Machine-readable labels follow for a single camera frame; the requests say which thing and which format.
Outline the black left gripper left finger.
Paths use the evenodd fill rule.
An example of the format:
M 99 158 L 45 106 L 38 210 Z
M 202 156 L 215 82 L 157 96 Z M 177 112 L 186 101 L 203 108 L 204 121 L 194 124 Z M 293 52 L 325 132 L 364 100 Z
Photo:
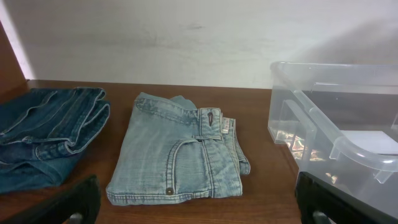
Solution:
M 101 207 L 101 189 L 96 175 L 90 175 L 1 224 L 94 223 Z

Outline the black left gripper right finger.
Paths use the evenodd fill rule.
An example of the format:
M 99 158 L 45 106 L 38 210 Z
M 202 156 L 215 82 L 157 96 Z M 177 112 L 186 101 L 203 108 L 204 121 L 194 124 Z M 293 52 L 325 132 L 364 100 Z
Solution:
M 303 224 L 394 224 L 394 218 L 308 172 L 299 172 L 295 198 Z

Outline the light blue jeans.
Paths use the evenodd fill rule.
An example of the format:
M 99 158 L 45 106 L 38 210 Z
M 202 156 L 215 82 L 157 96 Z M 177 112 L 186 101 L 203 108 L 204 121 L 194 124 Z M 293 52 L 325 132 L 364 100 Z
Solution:
M 235 119 L 182 96 L 140 93 L 106 195 L 119 206 L 235 197 L 250 171 Z

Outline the clear plastic storage bin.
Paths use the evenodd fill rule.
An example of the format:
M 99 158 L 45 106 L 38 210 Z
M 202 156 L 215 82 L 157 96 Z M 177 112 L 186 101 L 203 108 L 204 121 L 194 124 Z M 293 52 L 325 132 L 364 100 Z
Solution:
M 301 171 L 397 216 L 397 67 L 276 62 L 268 120 Z

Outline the dark blue folded jeans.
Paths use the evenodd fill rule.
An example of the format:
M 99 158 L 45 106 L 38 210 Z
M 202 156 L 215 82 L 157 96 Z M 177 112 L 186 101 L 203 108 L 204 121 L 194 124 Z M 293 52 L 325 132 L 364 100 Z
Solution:
M 1 104 L 1 193 L 63 184 L 104 128 L 102 88 L 33 88 Z

